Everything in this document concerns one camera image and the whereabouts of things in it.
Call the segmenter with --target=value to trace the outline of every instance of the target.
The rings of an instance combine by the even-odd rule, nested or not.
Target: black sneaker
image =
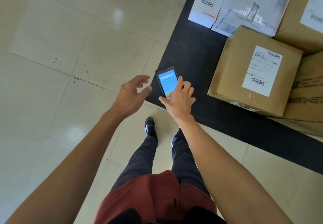
[[[145,121],[145,132],[147,136],[153,136],[157,138],[156,124],[153,118],[149,117]]]

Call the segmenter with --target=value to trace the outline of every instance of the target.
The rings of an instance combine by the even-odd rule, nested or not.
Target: forearm
[[[121,121],[115,111],[107,111],[7,223],[73,223]]]
[[[227,223],[291,223],[252,174],[213,140],[193,116],[177,122]]]

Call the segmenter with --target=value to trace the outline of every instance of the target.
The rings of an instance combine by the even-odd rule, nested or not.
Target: smartphone
[[[167,99],[170,99],[173,95],[173,90],[175,90],[178,81],[178,76],[176,74],[174,66],[156,70],[155,75],[157,77],[161,91],[163,92],[163,95]]]

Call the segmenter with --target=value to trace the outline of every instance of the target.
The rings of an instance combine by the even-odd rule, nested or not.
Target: black mat
[[[158,68],[174,66],[195,88],[196,121],[269,153],[323,174],[323,143],[264,116],[207,95],[226,37],[188,20],[187,0]],[[147,101],[164,107],[156,77]]]

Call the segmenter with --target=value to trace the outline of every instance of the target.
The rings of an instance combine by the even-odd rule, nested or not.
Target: black phone case
[[[164,97],[166,97],[166,94],[164,93],[164,89],[163,89],[163,87],[162,87],[162,84],[161,84],[161,82],[160,82],[160,80],[159,80],[159,77],[158,77],[158,75],[157,75],[157,73],[158,73],[159,71],[164,71],[164,70],[168,70],[168,71],[174,70],[174,73],[175,73],[175,75],[176,75],[177,80],[178,80],[178,75],[177,75],[177,73],[176,73],[176,70],[175,70],[174,66],[171,66],[171,67],[169,67],[169,68],[157,69],[157,70],[155,71],[155,76],[156,76],[156,78],[157,78],[157,81],[158,81],[158,84],[159,84],[160,90],[161,90],[161,92],[162,92],[163,96],[164,96]]]

